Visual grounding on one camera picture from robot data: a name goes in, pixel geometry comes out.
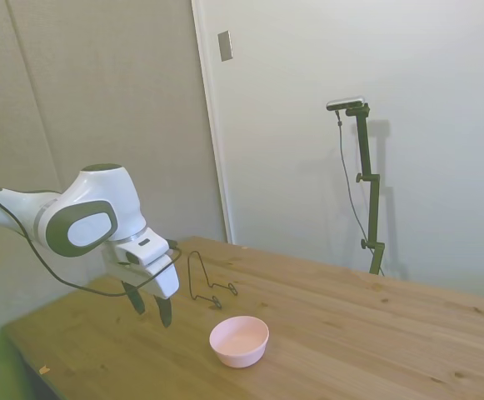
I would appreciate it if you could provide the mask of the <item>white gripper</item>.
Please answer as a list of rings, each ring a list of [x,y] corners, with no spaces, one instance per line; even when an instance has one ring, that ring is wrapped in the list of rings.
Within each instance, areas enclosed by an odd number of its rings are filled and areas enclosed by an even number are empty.
[[[179,279],[170,257],[168,241],[145,227],[139,233],[118,241],[106,241],[102,255],[107,273],[123,281],[123,291],[138,315],[145,304],[136,287],[154,295],[162,325],[172,324],[170,297],[179,289]]]

